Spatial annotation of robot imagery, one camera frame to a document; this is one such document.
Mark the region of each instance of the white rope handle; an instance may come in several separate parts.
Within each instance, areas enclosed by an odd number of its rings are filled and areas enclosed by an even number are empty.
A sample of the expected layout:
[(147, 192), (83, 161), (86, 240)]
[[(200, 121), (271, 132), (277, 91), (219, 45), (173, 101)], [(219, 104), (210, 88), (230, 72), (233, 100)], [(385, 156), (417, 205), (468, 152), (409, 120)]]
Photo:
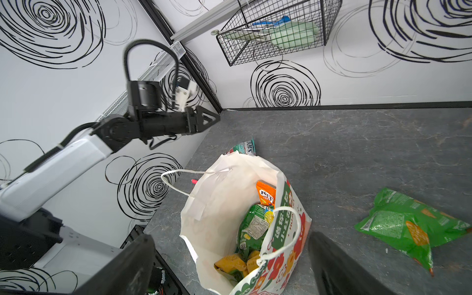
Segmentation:
[(171, 185), (169, 183), (169, 181), (167, 181), (167, 179), (164, 178), (164, 175), (167, 175), (167, 174), (170, 174), (170, 173), (176, 173), (176, 172), (189, 172), (189, 173), (196, 173), (196, 174), (213, 174), (213, 173), (216, 173), (215, 172), (205, 172), (205, 171), (193, 171), (193, 170), (187, 170), (187, 169), (176, 169), (176, 170), (171, 170), (171, 171), (167, 171), (167, 172), (164, 172), (160, 175), (160, 178), (162, 179), (162, 181), (167, 184), (171, 189), (175, 190), (175, 191), (178, 191), (179, 193), (181, 194), (184, 194), (186, 196), (190, 196), (190, 194), (187, 194), (186, 192), (183, 192), (181, 190), (179, 190), (178, 188), (174, 187), (173, 185)]
[(297, 224), (295, 237), (294, 237), (293, 241), (291, 241), (287, 246), (283, 246), (282, 248), (280, 248), (277, 251), (272, 252), (272, 253), (262, 254), (261, 257), (257, 260), (258, 265), (262, 260), (271, 260), (273, 258), (276, 258), (282, 252), (284, 252), (287, 248), (292, 247), (297, 242), (298, 237), (300, 235), (300, 232), (302, 231), (302, 220), (300, 219), (300, 215), (298, 215), (298, 212), (295, 209), (293, 209), (292, 207), (289, 207), (289, 206), (282, 206), (282, 207), (278, 207), (278, 208), (274, 209), (274, 213), (277, 212), (277, 211), (290, 211), (295, 215), (295, 220), (296, 220), (296, 224)]

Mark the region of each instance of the green snack bag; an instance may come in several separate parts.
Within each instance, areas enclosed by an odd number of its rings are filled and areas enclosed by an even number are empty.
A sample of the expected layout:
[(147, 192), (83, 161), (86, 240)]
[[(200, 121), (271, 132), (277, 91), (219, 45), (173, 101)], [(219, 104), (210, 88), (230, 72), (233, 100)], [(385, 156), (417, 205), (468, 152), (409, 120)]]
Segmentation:
[(374, 200), (369, 216), (354, 226), (419, 262), (433, 276), (431, 247), (457, 239), (471, 225), (389, 188)]
[(261, 250), (267, 229), (269, 229), (270, 224), (274, 220), (273, 211), (274, 208), (272, 206), (255, 204), (249, 209), (246, 217), (244, 217), (243, 222), (239, 226), (237, 241), (244, 261), (247, 261), (250, 252)]

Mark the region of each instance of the white mesh panel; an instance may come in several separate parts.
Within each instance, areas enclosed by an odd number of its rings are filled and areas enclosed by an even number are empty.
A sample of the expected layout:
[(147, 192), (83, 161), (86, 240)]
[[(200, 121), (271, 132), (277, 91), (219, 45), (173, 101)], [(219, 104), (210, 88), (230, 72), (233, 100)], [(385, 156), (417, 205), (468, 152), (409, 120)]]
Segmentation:
[[(181, 59), (185, 54), (185, 49), (179, 41), (174, 42), (170, 48)], [(173, 67), (174, 59), (165, 51), (159, 53), (154, 62), (142, 73), (138, 80), (159, 82)], [(102, 120), (109, 114), (124, 115), (128, 108), (128, 91), (125, 90), (111, 106), (103, 112), (97, 121)]]

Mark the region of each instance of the orange candy bag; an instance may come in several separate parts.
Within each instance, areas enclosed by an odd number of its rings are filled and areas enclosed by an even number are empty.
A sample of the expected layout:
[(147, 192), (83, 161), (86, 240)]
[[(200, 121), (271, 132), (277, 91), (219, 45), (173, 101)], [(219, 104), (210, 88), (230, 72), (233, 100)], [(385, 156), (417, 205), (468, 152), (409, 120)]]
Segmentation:
[(275, 187), (265, 181), (259, 180), (256, 183), (259, 199), (264, 206), (274, 206), (275, 208)]

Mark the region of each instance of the white bag in basket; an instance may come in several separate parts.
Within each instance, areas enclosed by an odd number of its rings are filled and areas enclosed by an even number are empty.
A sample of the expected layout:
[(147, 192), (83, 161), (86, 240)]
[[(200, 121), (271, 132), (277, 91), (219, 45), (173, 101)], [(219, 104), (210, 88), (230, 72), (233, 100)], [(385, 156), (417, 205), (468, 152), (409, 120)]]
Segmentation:
[[(185, 169), (173, 170), (195, 172)], [(221, 295), (281, 294), (303, 250), (312, 219), (285, 175), (261, 157), (233, 152), (221, 155), (204, 174), (180, 213), (180, 236), (195, 261), (203, 288)], [(236, 286), (213, 264), (233, 254), (239, 225), (249, 208), (259, 203), (256, 182), (276, 185), (274, 221), (264, 238), (259, 268)]]

